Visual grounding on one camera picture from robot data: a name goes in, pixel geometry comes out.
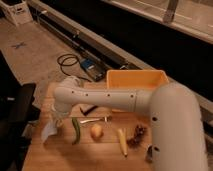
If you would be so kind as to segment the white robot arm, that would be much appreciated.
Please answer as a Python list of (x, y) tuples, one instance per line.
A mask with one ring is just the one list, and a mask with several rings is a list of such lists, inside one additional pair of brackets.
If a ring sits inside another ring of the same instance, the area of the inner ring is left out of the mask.
[(54, 98), (58, 117), (67, 116), (78, 103), (148, 115), (153, 171), (208, 171), (199, 103), (182, 84), (167, 83), (154, 90), (87, 89), (71, 76), (58, 84)]

